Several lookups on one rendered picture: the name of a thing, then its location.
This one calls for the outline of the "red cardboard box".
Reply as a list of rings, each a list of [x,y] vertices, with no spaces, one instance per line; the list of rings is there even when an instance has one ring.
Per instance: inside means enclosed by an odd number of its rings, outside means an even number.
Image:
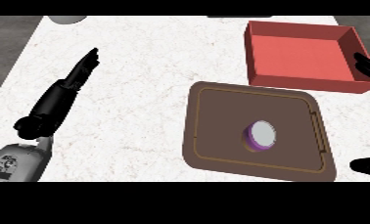
[[[249,21],[245,31],[249,84],[362,94],[370,77],[354,54],[370,57],[353,26]]]

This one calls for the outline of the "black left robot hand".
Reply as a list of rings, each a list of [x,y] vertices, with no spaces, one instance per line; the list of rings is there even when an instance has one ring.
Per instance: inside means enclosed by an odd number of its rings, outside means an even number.
[[[48,88],[30,115],[17,121],[14,128],[23,139],[33,140],[54,135],[98,64],[98,49],[94,48],[78,62],[67,77],[58,79]]]

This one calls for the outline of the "grey round object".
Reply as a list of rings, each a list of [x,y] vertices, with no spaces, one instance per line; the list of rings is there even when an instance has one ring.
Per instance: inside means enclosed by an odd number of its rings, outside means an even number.
[[[81,22],[87,16],[51,16],[50,18],[58,24],[73,24]]]

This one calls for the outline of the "brown tray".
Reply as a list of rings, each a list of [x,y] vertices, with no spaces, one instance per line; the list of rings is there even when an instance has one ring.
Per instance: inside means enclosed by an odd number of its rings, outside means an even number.
[[[264,120],[276,144],[249,149],[243,130]],[[300,91],[199,82],[190,89],[183,156],[199,169],[291,181],[338,176],[314,97]]]

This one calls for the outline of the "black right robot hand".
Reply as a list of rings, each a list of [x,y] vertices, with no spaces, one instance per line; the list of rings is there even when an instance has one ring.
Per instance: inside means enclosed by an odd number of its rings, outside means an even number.
[[[370,59],[360,53],[354,54],[357,70],[370,77]],[[359,158],[350,163],[350,168],[360,173],[370,175],[370,157]]]

